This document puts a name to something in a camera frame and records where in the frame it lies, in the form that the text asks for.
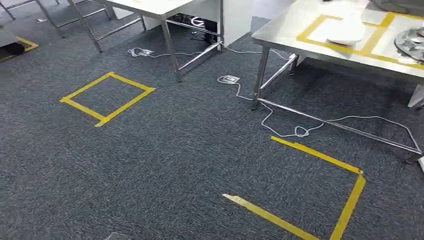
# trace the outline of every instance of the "carpet floor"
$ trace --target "carpet floor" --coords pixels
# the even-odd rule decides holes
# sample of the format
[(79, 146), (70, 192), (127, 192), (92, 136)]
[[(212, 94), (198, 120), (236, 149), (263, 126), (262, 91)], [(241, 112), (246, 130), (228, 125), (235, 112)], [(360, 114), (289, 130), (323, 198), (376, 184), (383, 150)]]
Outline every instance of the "carpet floor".
[[(67, 4), (46, 6), (57, 21), (73, 15)], [(84, 10), (98, 8), (79, 3)], [(182, 83), (167, 56), (132, 57), (134, 47), (166, 53), (160, 28), (135, 24), (100, 42), (98, 53), (76, 22), (60, 38), (35, 3), (2, 12), (0, 21), (39, 44), (0, 63), (2, 239), (105, 239), (111, 232), (142, 240), (294, 240), (292, 233), (223, 197), (240, 196), (316, 236), (329, 239), (357, 175), (271, 140), (261, 126), (269, 111), (235, 97), (218, 83), (240, 77), (240, 94), (252, 96), (260, 54), (215, 52), (184, 72)], [(104, 14), (88, 18), (97, 35), (124, 22)], [(253, 18), (252, 30), (268, 20)], [(206, 48), (201, 36), (170, 28), (178, 52)], [(250, 34), (231, 48), (260, 51)], [(179, 56), (181, 62), (190, 57)], [(266, 76), (284, 60), (271, 53)], [(66, 103), (64, 96), (108, 72), (155, 88), (102, 127)], [(307, 59), (293, 76), (282, 74), (267, 99), (321, 118), (381, 116), (408, 126), (424, 148), (424, 113), (406, 107), (413, 84)], [(108, 78), (73, 98), (102, 115), (141, 90)], [(267, 121), (281, 134), (319, 125), (275, 109)], [(412, 146), (407, 132), (380, 120), (344, 124)], [(310, 136), (285, 138), (363, 170), (365, 187), (342, 239), (422, 240), (424, 176), (411, 153), (332, 126)]]

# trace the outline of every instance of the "metal object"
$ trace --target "metal object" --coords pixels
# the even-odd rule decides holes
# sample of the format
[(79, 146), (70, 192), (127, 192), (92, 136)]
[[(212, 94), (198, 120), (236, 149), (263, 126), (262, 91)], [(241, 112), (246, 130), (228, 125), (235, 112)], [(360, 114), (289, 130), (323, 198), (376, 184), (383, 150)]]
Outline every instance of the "metal object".
[(161, 24), (162, 24), (163, 35), (165, 37), (166, 47), (168, 49), (168, 53), (171, 56), (172, 67), (173, 67), (174, 71), (176, 73), (178, 73), (180, 71), (180, 68), (178, 67), (177, 55), (175, 54), (176, 53), (175, 47), (174, 47), (174, 43), (172, 42), (171, 33), (170, 33), (170, 29), (168, 27), (168, 23), (167, 23), (166, 20), (163, 20)]
[[(59, 0), (54, 0), (55, 2), (56, 2), (56, 4), (57, 5), (59, 5), (60, 4), (60, 2), (59, 2)], [(16, 18), (15, 18), (15, 16), (13, 16), (12, 14), (11, 14), (11, 12), (9, 11), (10, 9), (14, 9), (14, 8), (17, 8), (17, 7), (19, 7), (19, 6), (22, 6), (22, 5), (25, 5), (25, 4), (29, 4), (29, 3), (32, 3), (32, 2), (36, 2), (36, 0), (26, 0), (26, 1), (23, 1), (23, 2), (19, 2), (19, 3), (16, 3), (16, 4), (13, 4), (13, 5), (10, 5), (10, 6), (4, 6), (1, 2), (0, 2), (0, 6), (6, 11), (6, 13), (13, 19), (13, 20), (15, 20)]]
[[(156, 20), (160, 20), (161, 21), (161, 27), (162, 27), (162, 31), (163, 31), (163, 35), (165, 38), (165, 43), (166, 43), (166, 47), (167, 47), (167, 51), (170, 55), (170, 60), (171, 60), (171, 64), (173, 67), (174, 72), (176, 73), (177, 79), (179, 80), (179, 72), (188, 67), (189, 65), (191, 65), (192, 63), (194, 63), (195, 61), (197, 61), (198, 59), (200, 59), (201, 57), (203, 57), (204, 55), (206, 55), (207, 53), (209, 53), (210, 51), (212, 51), (213, 49), (220, 49), (221, 44), (224, 43), (224, 0), (219, 0), (219, 16), (220, 16), (220, 28), (219, 28), (219, 33), (218, 32), (212, 32), (212, 31), (208, 31), (206, 29), (197, 27), (197, 26), (193, 26), (193, 25), (188, 25), (185, 23), (181, 23), (181, 22), (177, 22), (177, 21), (173, 21), (173, 20), (169, 20), (168, 18), (177, 14), (179, 12), (179, 10), (181, 8), (183, 8), (184, 6), (186, 6), (188, 3), (201, 3), (205, 0), (173, 0), (173, 1), (168, 1), (168, 0), (161, 0), (161, 1), (155, 1), (152, 2), (150, 4), (158, 4), (158, 5), (162, 5), (163, 9), (160, 9), (157, 11), (157, 9), (155, 9), (155, 11), (151, 10), (152, 8), (150, 7), (146, 7), (144, 4), (140, 4), (138, 2), (134, 2), (134, 1), (127, 1), (127, 0), (96, 0), (96, 2), (100, 2), (102, 4), (105, 4), (106, 6), (109, 7), (116, 7), (116, 8), (120, 8), (120, 9), (124, 9), (127, 11), (131, 11), (134, 13), (139, 14), (140, 16), (146, 16), (146, 17), (150, 17)], [(76, 11), (79, 12), (78, 8), (75, 6), (75, 4), (73, 4), (73, 7), (75, 8)], [(93, 36), (93, 34), (90, 31), (90, 28), (88, 27), (87, 23), (83, 23), (85, 26), (85, 29), (87, 30), (88, 34), (90, 35), (91, 40), (93, 41), (94, 45), (96, 45), (96, 48), (99, 49), (99, 52), (101, 52), (100, 47), (98, 46), (98, 41), (113, 34), (116, 33), (126, 27), (128, 27), (129, 25), (132, 25), (138, 21), (142, 21), (143, 24), (143, 28), (144, 30), (146, 30), (146, 25), (144, 23), (143, 17), (130, 22), (114, 31), (111, 31), (109, 33), (104, 34), (101, 37), (95, 38)], [(189, 28), (189, 29), (193, 29), (199, 32), (203, 32), (203, 33), (207, 33), (207, 34), (211, 34), (214, 36), (218, 36), (219, 37), (219, 41), (212, 44), (211, 46), (209, 46), (208, 48), (206, 48), (201, 54), (197, 55), (196, 57), (194, 57), (192, 60), (190, 60), (189, 62), (185, 63), (182, 66), (179, 66), (178, 64), (178, 60), (177, 60), (177, 55), (176, 55), (176, 50), (174, 47), (174, 43), (172, 41), (172, 37), (171, 37), (171, 33), (168, 27), (168, 23), (169, 24), (175, 24), (175, 25), (179, 25), (185, 28)]]
[(6, 11), (6, 13), (13, 19), (13, 20), (15, 20), (16, 18), (15, 18), (15, 16), (13, 16), (12, 15), (12, 13), (9, 11), (9, 9), (7, 8), (7, 7), (5, 7), (4, 5), (3, 5), (3, 3), (2, 2), (0, 2), (0, 6)]
[(62, 37), (62, 38), (65, 38), (65, 35), (62, 33), (62, 31), (56, 25), (55, 21), (50, 16), (50, 13), (47, 11), (47, 9), (44, 7), (44, 5), (40, 2), (40, 0), (35, 0), (35, 2), (38, 4), (38, 6), (40, 7), (41, 11), (44, 13), (45, 17), (50, 22), (50, 24), (54, 27), (54, 29), (59, 34), (59, 36)]
[[(94, 0), (87, 0), (87, 1), (92, 2), (92, 3), (99, 4), (99, 5), (102, 5), (101, 3), (97, 2), (97, 1), (94, 1)], [(90, 17), (90, 16), (93, 16), (93, 15), (98, 14), (98, 13), (101, 13), (101, 12), (105, 12), (105, 13), (106, 13), (107, 18), (108, 18), (108, 19), (111, 19), (111, 15), (110, 15), (110, 13), (109, 13), (108, 9), (106, 8), (106, 6), (104, 6), (104, 8), (101, 8), (101, 9), (99, 9), (99, 10), (97, 10), (97, 11), (91, 12), (91, 13), (89, 13), (89, 14), (87, 14), (87, 15), (81, 15), (81, 13), (77, 10), (77, 15), (78, 15), (78, 17), (77, 17), (77, 18), (70, 19), (70, 20), (67, 20), (67, 21), (65, 21), (65, 22), (62, 22), (62, 23), (57, 24), (57, 23), (53, 20), (53, 18), (52, 18), (52, 16), (50, 15), (49, 11), (47, 11), (47, 9), (44, 7), (44, 5), (40, 2), (40, 0), (31, 0), (31, 1), (27, 1), (27, 3), (28, 3), (28, 2), (36, 2), (36, 3), (38, 4), (38, 6), (40, 7), (41, 11), (44, 13), (44, 15), (46, 16), (46, 18), (47, 18), (47, 19), (48, 19), (48, 21), (50, 22), (50, 24), (51, 24), (51, 25), (52, 25), (52, 26), (56, 29), (56, 31), (58, 32), (58, 34), (59, 34), (62, 38), (65, 38), (65, 35), (64, 35), (64, 34), (63, 34), (63, 32), (59, 29), (60, 27), (66, 26), (66, 25), (68, 25), (68, 24), (71, 24), (71, 23), (74, 23), (74, 22), (77, 22), (77, 21), (81, 21), (81, 19), (88, 18), (88, 17)], [(76, 4), (75, 4), (72, 0), (68, 0), (68, 3), (69, 3), (69, 5), (70, 5), (71, 7), (73, 7), (74, 9), (76, 9)]]
[(401, 32), (394, 39), (394, 44), (409, 57), (424, 63), (424, 37), (418, 34), (418, 30), (413, 28)]
[(414, 155), (410, 159), (406, 160), (406, 162), (409, 163), (409, 164), (413, 164), (413, 163), (418, 162), (420, 160), (424, 160), (423, 158), (424, 158), (424, 154)]
[[(276, 17), (274, 20), (271, 20), (268, 24), (263, 26), (260, 30), (255, 32), (252, 35), (253, 42), (262, 46), (262, 54), (259, 64), (259, 70), (257, 73), (256, 84), (254, 88), (253, 94), (253, 109), (256, 108), (257, 104), (264, 103), (267, 105), (271, 105), (286, 111), (290, 111), (292, 113), (296, 113), (322, 123), (326, 123), (332, 126), (335, 126), (340, 129), (344, 129), (350, 131), (352, 133), (356, 133), (362, 135), (364, 137), (377, 140), (379, 142), (401, 148), (416, 154), (420, 154), (422, 156), (423, 152), (421, 149), (406, 146), (404, 144), (394, 142), (383, 137), (379, 137), (367, 132), (363, 132), (361, 130), (345, 126), (333, 121), (328, 121), (316, 116), (309, 115), (302, 111), (296, 110), (289, 106), (285, 106), (282, 104), (278, 104), (264, 98), (261, 98), (261, 92), (264, 90), (269, 83), (271, 83), (278, 75), (280, 75), (284, 70), (289, 69), (293, 72), (296, 69), (298, 64), (298, 60), (300, 56), (306, 56), (315, 58), (318, 60), (323, 60), (327, 62), (333, 62), (339, 65), (345, 65), (348, 67), (361, 68), (365, 70), (373, 70), (375, 73), (384, 74), (388, 76), (402, 76), (401, 79), (406, 79), (413, 83), (423, 84), (424, 83), (424, 70), (418, 68), (412, 68), (406, 65), (399, 65), (392, 62), (385, 61), (376, 61), (374, 59), (369, 59), (366, 56), (355, 55), (355, 54), (340, 54), (333, 49), (318, 46), (314, 44), (306, 44), (305, 42), (301, 42), (297, 40), (297, 36), (300, 35), (304, 29), (306, 29), (318, 16), (321, 14), (327, 14), (335, 16), (335, 17), (343, 17), (345, 12), (344, 8), (340, 8), (340, 4), (345, 2), (326, 2), (323, 3), (321, 0), (298, 0), (293, 3), (285, 12), (283, 12), (280, 16)], [(368, 4), (368, 0), (357, 0), (356, 5), (352, 6), (351, 2), (346, 5), (346, 9), (351, 11), (354, 9), (355, 11), (360, 11), (358, 13), (362, 13), (363, 11), (367, 11), (366, 6)], [(371, 18), (378, 17), (379, 12), (372, 12), (367, 14), (364, 12), (363, 16), (370, 16)], [(405, 29), (405, 26), (399, 26), (399, 29)], [(396, 35), (396, 33), (389, 32), (388, 38), (391, 38)], [(265, 83), (264, 81), (264, 73), (267, 66), (268, 55), (271, 48), (283, 50), (291, 53), (295, 53), (295, 56), (291, 55), (290, 60), (283, 67), (281, 67), (270, 79), (268, 79)]]
[(34, 22), (37, 23), (37, 24), (40, 24), (40, 23), (44, 23), (45, 21), (47, 21), (47, 19), (37, 18)]

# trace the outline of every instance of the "yellow tape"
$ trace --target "yellow tape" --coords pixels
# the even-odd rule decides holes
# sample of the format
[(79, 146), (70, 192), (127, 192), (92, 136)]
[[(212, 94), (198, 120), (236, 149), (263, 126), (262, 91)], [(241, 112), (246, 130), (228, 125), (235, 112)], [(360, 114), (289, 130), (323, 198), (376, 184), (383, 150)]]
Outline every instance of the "yellow tape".
[(107, 79), (107, 78), (108, 78), (108, 77), (110, 77), (112, 74), (114, 74), (114, 72), (113, 72), (113, 71), (108, 72), (108, 73), (106, 73), (105, 75), (103, 75), (103, 76), (101, 76), (101, 77), (97, 78), (96, 80), (94, 80), (94, 81), (90, 82), (89, 84), (87, 84), (87, 85), (85, 85), (85, 86), (81, 87), (80, 89), (78, 89), (78, 90), (74, 91), (73, 93), (71, 93), (71, 94), (69, 94), (69, 95), (67, 95), (67, 96), (65, 96), (65, 97), (63, 97), (63, 98), (64, 98), (64, 99), (70, 99), (70, 98), (73, 98), (73, 97), (75, 97), (76, 95), (78, 95), (78, 94), (80, 94), (80, 93), (84, 92), (85, 90), (87, 90), (87, 89), (91, 88), (92, 86), (94, 86), (94, 85), (96, 85), (96, 84), (100, 83), (101, 81), (103, 81), (103, 80)]
[(390, 62), (390, 63), (394, 63), (394, 64), (399, 64), (399, 65), (403, 65), (403, 66), (407, 66), (407, 67), (411, 67), (411, 68), (424, 70), (423, 64), (403, 63), (403, 62), (399, 62), (397, 59), (394, 59), (394, 58), (391, 58), (391, 57), (376, 55), (376, 54), (371, 53), (372, 50), (374, 49), (374, 47), (376, 46), (376, 44), (378, 43), (378, 40), (381, 38), (381, 36), (386, 31), (388, 26), (392, 23), (395, 16), (402, 16), (402, 17), (408, 17), (408, 18), (412, 18), (412, 19), (424, 20), (423, 17), (419, 17), (419, 16), (388, 12), (381, 24), (364, 22), (365, 25), (377, 27), (377, 30), (373, 33), (373, 35), (365, 43), (365, 46), (362, 48), (362, 50), (356, 50), (356, 49), (352, 49), (352, 48), (349, 48), (349, 47), (346, 47), (346, 46), (343, 46), (343, 45), (340, 45), (340, 44), (332, 43), (332, 42), (320, 42), (320, 41), (308, 39), (308, 37), (315, 31), (315, 29), (317, 29), (326, 19), (336, 19), (336, 20), (342, 19), (342, 18), (339, 18), (339, 17), (334, 17), (334, 16), (322, 14), (317, 19), (315, 19), (315, 21), (313, 21), (302, 33), (300, 33), (296, 37), (296, 40), (298, 40), (300, 42), (308, 43), (308, 44), (314, 44), (314, 45), (317, 45), (317, 46), (326, 47), (326, 48), (333, 49), (333, 50), (336, 50), (336, 51), (339, 51), (339, 52), (356, 54), (356, 55), (363, 56), (363, 57), (368, 57), (368, 58), (377, 59), (377, 60), (380, 60), (380, 61), (386, 61), (386, 62)]
[(28, 41), (26, 39), (23, 39), (22, 37), (16, 37), (19, 41), (21, 41), (24, 44), (29, 45), (29, 47), (25, 48), (25, 52), (28, 52), (29, 50), (35, 49), (36, 47), (38, 47), (39, 45), (37, 43), (34, 43), (32, 41)]
[[(132, 99), (131, 101), (127, 102), (126, 104), (124, 104), (123, 106), (119, 107), (117, 110), (115, 110), (114, 112), (112, 112), (111, 114), (107, 115), (107, 116), (103, 116), (91, 109), (89, 109), (88, 107), (85, 107), (75, 101), (72, 101), (71, 98), (75, 97), (76, 95), (84, 92), (85, 90), (93, 87), (94, 85), (100, 83), (101, 81), (105, 80), (106, 78), (111, 77), (111, 78), (115, 78), (117, 80), (120, 80), (124, 83), (130, 84), (132, 86), (138, 87), (142, 90), (144, 90), (143, 93), (141, 93), (140, 95), (138, 95), (137, 97), (135, 97), (134, 99)], [(120, 114), (122, 111), (124, 111), (125, 109), (131, 107), (133, 104), (135, 104), (136, 102), (138, 102), (140, 99), (144, 98), (145, 96), (147, 96), (149, 93), (153, 92), (155, 90), (154, 87), (149, 87), (143, 84), (140, 84), (138, 82), (129, 80), (125, 77), (116, 75), (113, 71), (106, 73), (105, 75), (97, 78), (96, 80), (90, 82), (89, 84), (83, 86), (82, 88), (76, 90), (75, 92), (63, 97), (60, 102), (61, 103), (67, 103), (81, 111), (83, 111), (84, 113), (87, 113), (97, 119), (100, 120), (99, 123), (97, 123), (96, 125), (94, 125), (95, 127), (101, 127), (103, 126), (105, 123), (109, 122), (112, 118), (116, 117), (116, 115)]]
[(149, 93), (153, 92), (153, 90), (146, 90), (146, 91), (144, 91), (142, 94), (138, 95), (137, 97), (135, 97), (131, 101), (127, 102), (126, 104), (124, 104), (123, 106), (121, 106), (120, 108), (118, 108), (116, 111), (114, 111), (111, 114), (109, 114), (106, 117), (104, 117), (103, 120), (101, 120), (99, 123), (97, 123), (94, 126), (95, 127), (101, 127), (101, 126), (103, 126), (105, 123), (109, 122), (116, 115), (120, 114), (122, 111), (124, 111), (125, 109), (131, 107), (133, 104), (135, 104), (136, 102), (138, 102), (140, 99), (144, 98)]
[(355, 174), (362, 174), (363, 173), (362, 170), (360, 170), (359, 168), (357, 168), (355, 166), (349, 165), (349, 164), (347, 164), (345, 162), (342, 162), (340, 160), (337, 160), (337, 159), (335, 159), (335, 158), (333, 158), (331, 156), (325, 155), (324, 153), (321, 153), (321, 152), (319, 152), (317, 150), (314, 150), (314, 149), (309, 148), (307, 146), (304, 146), (302, 144), (299, 144), (299, 143), (296, 143), (296, 142), (295, 143), (292, 143), (292, 142), (283, 140), (283, 139), (281, 139), (279, 137), (276, 137), (276, 136), (271, 136), (271, 139), (274, 140), (274, 141), (276, 141), (276, 142), (279, 142), (281, 144), (284, 144), (284, 145), (290, 146), (292, 148), (298, 149), (298, 150), (300, 150), (302, 152), (305, 152), (307, 154), (314, 155), (314, 156), (316, 156), (316, 157), (318, 157), (318, 158), (320, 158), (322, 160), (325, 160), (325, 161), (327, 161), (329, 163), (332, 163), (334, 165), (337, 165), (337, 166), (339, 166), (339, 167), (341, 167), (343, 169), (346, 169), (348, 171), (351, 171), (351, 172), (353, 172)]
[(363, 53), (370, 54), (371, 51), (376, 47), (382, 35), (386, 32), (387, 27), (395, 19), (395, 14), (393, 12), (388, 12), (380, 25), (377, 26), (377, 30), (371, 35), (371, 37), (366, 42), (365, 46), (362, 48)]
[[(28, 41), (28, 40), (26, 40), (26, 39), (23, 39), (22, 37), (16, 37), (20, 42), (22, 42), (22, 43), (25, 43), (25, 44), (27, 44), (27, 45), (29, 45), (28, 47), (26, 47), (25, 49), (24, 49), (24, 51), (25, 52), (28, 52), (28, 51), (30, 51), (30, 50), (32, 50), (32, 49), (35, 49), (36, 47), (38, 47), (39, 45), (37, 44), (37, 43), (34, 43), (34, 42), (32, 42), (32, 41)], [(16, 57), (16, 55), (9, 55), (9, 56), (5, 56), (5, 57), (3, 57), (2, 59), (0, 59), (0, 62), (3, 62), (4, 60), (8, 60), (8, 59), (11, 59), (11, 58), (13, 58), (13, 57)]]
[(338, 218), (338, 222), (335, 225), (334, 230), (332, 231), (330, 240), (340, 240), (342, 238), (342, 235), (345, 232), (346, 226), (348, 225), (348, 222), (355, 209), (361, 192), (364, 189), (365, 183), (365, 178), (362, 175), (359, 175), (355, 185), (353, 186), (352, 192), (350, 193), (349, 199), (347, 199), (343, 211), (341, 211), (341, 215)]
[[(325, 161), (328, 161), (332, 164), (335, 164), (341, 168), (344, 168), (346, 170), (349, 170), (353, 173), (358, 174), (358, 178), (356, 180), (355, 185), (352, 188), (352, 191), (350, 192), (349, 198), (347, 199), (346, 204), (344, 205), (343, 210), (341, 211), (340, 217), (338, 218), (338, 221), (334, 227), (334, 230), (331, 233), (331, 237), (330, 240), (340, 240), (343, 236), (343, 233), (345, 232), (346, 226), (349, 223), (349, 220), (351, 218), (351, 215), (355, 209), (355, 206), (358, 202), (359, 197), (361, 196), (362, 190), (364, 189), (366, 180), (362, 175), (362, 171), (359, 170), (357, 167), (354, 167), (352, 165), (349, 165), (347, 163), (344, 163), (342, 161), (339, 161), (335, 158), (332, 158), (330, 156), (327, 156), (323, 153), (320, 153), (312, 148), (309, 148), (307, 146), (304, 146), (302, 144), (299, 143), (292, 143), (286, 140), (283, 140), (281, 138), (275, 137), (275, 136), (271, 136), (271, 139), (282, 143), (284, 145), (287, 145), (289, 147), (301, 150), (305, 153), (314, 155), (318, 158), (321, 158)], [(239, 197), (239, 196), (231, 196), (228, 194), (223, 194), (224, 197), (228, 198), (229, 200), (247, 208), (248, 210), (250, 210), (251, 212), (261, 216), (262, 218), (280, 226), (281, 228), (289, 231), (290, 233), (304, 239), (304, 240), (319, 240), (319, 238), (311, 235), (310, 233), (294, 226), (293, 224), (284, 221), (283, 219), (273, 215), (272, 213), (269, 213), (263, 209), (261, 209), (260, 207), (244, 200), (243, 198)]]
[(125, 78), (125, 77), (123, 77), (123, 76), (116, 75), (116, 74), (114, 74), (114, 73), (112, 73), (110, 76), (111, 76), (111, 77), (113, 77), (113, 78), (115, 78), (115, 79), (118, 79), (118, 80), (120, 80), (120, 81), (122, 81), (122, 82), (124, 82), (124, 83), (126, 83), (126, 84), (133, 85), (133, 86), (135, 86), (135, 87), (137, 87), (137, 88), (140, 88), (140, 89), (143, 89), (143, 90), (145, 90), (145, 91), (150, 91), (150, 92), (152, 92), (152, 91), (154, 91), (154, 90), (155, 90), (155, 88), (154, 88), (154, 87), (149, 87), (149, 86), (146, 86), (146, 85), (140, 84), (140, 83), (138, 83), (138, 82), (135, 82), (135, 81), (129, 80), (128, 78)]
[(299, 238), (302, 238), (304, 240), (320, 240), (319, 238), (311, 235), (310, 233), (307, 233), (306, 231), (298, 228), (297, 226), (284, 221), (283, 219), (279, 218), (278, 216), (263, 210), (262, 208), (244, 200), (243, 198), (239, 197), (239, 196), (231, 196), (228, 194), (223, 194), (224, 197), (226, 197), (227, 199), (235, 202), (236, 204), (243, 206), (245, 208), (247, 208), (248, 210), (250, 210), (251, 212), (261, 216), (262, 218), (270, 221), (271, 223), (280, 226), (281, 228), (289, 231), (290, 233), (298, 236)]
[(101, 114), (99, 114), (99, 113), (91, 110), (90, 108), (88, 108), (86, 106), (83, 106), (83, 105), (79, 104), (78, 102), (72, 101), (69, 98), (62, 98), (60, 100), (60, 102), (61, 103), (67, 103), (67, 104), (71, 105), (72, 107), (77, 108), (77, 109), (83, 111), (84, 113), (89, 114), (89, 115), (95, 117), (96, 119), (98, 119), (100, 121), (102, 121), (105, 118), (103, 115), (101, 115)]

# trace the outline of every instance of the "metal table leg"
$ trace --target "metal table leg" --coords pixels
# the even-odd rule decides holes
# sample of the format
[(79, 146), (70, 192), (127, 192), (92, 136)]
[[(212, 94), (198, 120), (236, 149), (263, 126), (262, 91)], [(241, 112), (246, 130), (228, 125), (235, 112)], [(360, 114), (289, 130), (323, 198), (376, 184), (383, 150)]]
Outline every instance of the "metal table leg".
[(161, 25), (162, 25), (163, 35), (165, 36), (166, 47), (168, 48), (168, 53), (170, 54), (170, 57), (171, 57), (172, 66), (178, 76), (180, 68), (178, 67), (177, 55), (175, 54), (176, 52), (175, 52), (174, 44), (172, 42), (170, 28), (168, 27), (168, 23), (166, 20), (162, 20)]
[(44, 13), (47, 20), (50, 22), (51, 25), (53, 25), (54, 29), (56, 29), (56, 32), (59, 34), (60, 37), (63, 39), (65, 38), (65, 35), (62, 33), (62, 31), (59, 29), (58, 25), (53, 20), (52, 16), (50, 16), (50, 13), (47, 11), (47, 9), (44, 7), (44, 5), (40, 2), (40, 0), (34, 0), (38, 6), (40, 7), (41, 11)]
[(413, 157), (411, 157), (410, 159), (406, 160), (407, 163), (409, 164), (413, 164), (415, 162), (418, 162), (419, 160), (421, 160), (422, 158), (424, 158), (424, 154), (421, 155), (414, 155)]
[[(219, 0), (219, 36), (218, 36), (218, 42), (221, 42), (223, 45), (225, 45), (224, 35), (225, 35), (224, 0)], [(223, 47), (221, 45), (219, 45), (217, 47), (217, 50), (222, 51)]]
[(6, 13), (13, 19), (13, 20), (15, 20), (16, 18), (15, 18), (15, 16), (13, 16), (12, 15), (12, 13), (9, 11), (9, 9), (7, 8), (7, 7), (5, 7), (4, 5), (3, 5), (3, 3), (2, 2), (0, 2), (0, 6), (6, 11)]
[(265, 69), (267, 68), (268, 56), (270, 55), (270, 48), (267, 46), (262, 47), (262, 54), (260, 57), (259, 71), (257, 72), (256, 84), (254, 86), (253, 105), (252, 110), (258, 107), (258, 98), (261, 94), (261, 86), (264, 81)]
[(147, 32), (147, 27), (146, 27), (146, 22), (145, 22), (145, 17), (140, 15), (141, 18), (141, 25), (143, 26), (143, 30), (144, 32)]
[(72, 1), (72, 0), (67, 0), (67, 1), (68, 1), (69, 5), (76, 11), (79, 20), (81, 21), (82, 25), (84, 25), (84, 28), (87, 31), (88, 36), (92, 40), (95, 48), (98, 50), (99, 53), (102, 53), (103, 52), (102, 48), (100, 48), (100, 45), (97, 42), (96, 38), (94, 37), (93, 32), (89, 28), (89, 25), (87, 24), (86, 20), (84, 19), (83, 15), (81, 14), (80, 10), (78, 10), (77, 5), (75, 5), (74, 1)]

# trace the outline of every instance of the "desk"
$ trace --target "desk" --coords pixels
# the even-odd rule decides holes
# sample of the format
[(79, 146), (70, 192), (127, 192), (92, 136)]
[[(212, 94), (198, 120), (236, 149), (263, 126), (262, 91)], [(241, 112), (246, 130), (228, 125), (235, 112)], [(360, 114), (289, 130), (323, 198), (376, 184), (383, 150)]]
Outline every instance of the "desk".
[[(364, 39), (349, 47), (328, 42), (325, 34), (323, 34), (326, 26), (328, 27), (327, 23), (340, 21), (343, 17), (351, 14), (361, 15), (366, 28)], [(291, 68), (291, 71), (294, 71), (300, 59), (304, 57), (355, 69), (359, 68), (424, 85), (424, 65), (407, 62), (408, 58), (402, 58), (394, 45), (394, 39), (398, 33), (409, 28), (420, 27), (422, 24), (423, 18), (386, 12), (376, 8), (368, 0), (331, 2), (298, 0), (280, 16), (252, 35), (253, 42), (262, 46), (254, 90), (255, 106), (258, 102), (272, 105), (421, 155), (423, 152), (418, 146), (406, 146), (268, 101), (261, 98), (261, 91), (285, 69)], [(263, 83), (270, 48), (294, 54), (290, 56), (288, 63)]]
[[(163, 30), (163, 35), (165, 37), (166, 47), (167, 47), (168, 53), (170, 54), (170, 59), (171, 59), (173, 69), (177, 73), (177, 78), (179, 78), (178, 73), (182, 69), (186, 68), (187, 66), (189, 66), (190, 64), (192, 64), (196, 60), (200, 59), (202, 56), (206, 55), (208, 52), (210, 52), (214, 49), (221, 50), (221, 47), (222, 47), (221, 44), (225, 43), (225, 40), (224, 40), (224, 38), (225, 38), (225, 26), (231, 26), (230, 22), (228, 22), (228, 21), (225, 22), (225, 20), (224, 20), (224, 14), (225, 14), (225, 8), (226, 7), (231, 7), (234, 4), (239, 4), (240, 6), (243, 6), (243, 8), (239, 9), (241, 13), (233, 13), (233, 15), (234, 16), (240, 16), (241, 14), (244, 14), (245, 18), (246, 18), (246, 16), (248, 16), (248, 22), (246, 20), (244, 20), (245, 18), (243, 18), (243, 21), (237, 22), (237, 20), (235, 19), (231, 22), (233, 24), (233, 26), (237, 25), (237, 23), (239, 25), (238, 26), (238, 29), (239, 29), (238, 33), (239, 34), (235, 39), (240, 38), (241, 36), (243, 36), (244, 34), (246, 34), (247, 32), (250, 31), (251, 17), (252, 17), (252, 15), (250, 14), (250, 12), (251, 12), (251, 8), (250, 8), (250, 6), (251, 6), (250, 2), (251, 1), (250, 0), (96, 0), (96, 1), (106, 5), (108, 7), (116, 7), (116, 8), (127, 10), (127, 11), (130, 11), (130, 12), (133, 12), (133, 13), (140, 15), (139, 19), (142, 21), (145, 31), (146, 31), (146, 25), (144, 23), (143, 16), (160, 21), (160, 25), (161, 25), (162, 30)], [(123, 28), (139, 21), (139, 19), (137, 19), (134, 22), (130, 22), (130, 23), (126, 24), (125, 26), (121, 27), (121, 28), (118, 28), (116, 30), (113, 30), (109, 33), (104, 34), (103, 36), (96, 38), (96, 37), (94, 37), (92, 31), (90, 30), (88, 24), (86, 23), (86, 21), (84, 19), (84, 16), (81, 15), (77, 6), (72, 2), (72, 0), (68, 0), (68, 2), (78, 13), (78, 17), (79, 17), (80, 21), (83, 23), (89, 37), (91, 38), (91, 40), (93, 41), (94, 45), (99, 50), (99, 52), (102, 51), (102, 49), (100, 48), (99, 43), (98, 43), (99, 40), (101, 40), (101, 39), (103, 39), (103, 38), (105, 38), (105, 37), (107, 37), (107, 36), (109, 36), (113, 33), (116, 33), (118, 31), (122, 30)], [(211, 32), (211, 31), (208, 31), (208, 30), (203, 29), (203, 28), (199, 28), (199, 27), (195, 27), (195, 26), (192, 26), (192, 25), (168, 20), (169, 17), (171, 17), (171, 16), (173, 16), (177, 13), (187, 11), (187, 9), (190, 9), (190, 7), (196, 6), (196, 5), (202, 5), (203, 7), (205, 7), (207, 5), (209, 5), (209, 6), (212, 5), (212, 9), (214, 11), (213, 11), (212, 17), (211, 17), (213, 19), (211, 19), (211, 20), (217, 21), (218, 32)], [(227, 16), (228, 16), (228, 19), (232, 19), (230, 13), (228, 13)], [(191, 28), (191, 29), (194, 29), (194, 30), (197, 30), (197, 31), (200, 31), (200, 32), (215, 35), (215, 36), (218, 37), (217, 38), (218, 40), (217, 40), (216, 43), (214, 43), (211, 46), (209, 46), (208, 48), (206, 48), (202, 53), (200, 53), (199, 55), (194, 57), (192, 60), (190, 60), (189, 62), (180, 66), (178, 64), (178, 60), (177, 60), (177, 56), (176, 56), (176, 50), (175, 50), (174, 43), (172, 41), (170, 30), (169, 30), (169, 27), (168, 27), (169, 23), (180, 25), (180, 26), (183, 26), (183, 27), (186, 27), (186, 28)]]

